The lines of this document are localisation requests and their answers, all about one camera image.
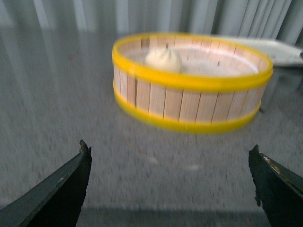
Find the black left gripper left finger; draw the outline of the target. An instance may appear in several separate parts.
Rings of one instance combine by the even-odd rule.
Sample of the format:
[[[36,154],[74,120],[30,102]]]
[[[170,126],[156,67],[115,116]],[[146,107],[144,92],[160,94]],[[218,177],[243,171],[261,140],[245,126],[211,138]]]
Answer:
[[[91,148],[79,153],[26,194],[1,209],[2,227],[74,227],[86,196]]]

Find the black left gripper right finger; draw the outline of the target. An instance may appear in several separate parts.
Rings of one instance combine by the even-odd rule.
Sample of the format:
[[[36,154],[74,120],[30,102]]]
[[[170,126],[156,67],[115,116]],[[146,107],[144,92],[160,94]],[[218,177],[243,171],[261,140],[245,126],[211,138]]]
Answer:
[[[255,200],[272,227],[303,225],[303,178],[259,151],[249,151]]]

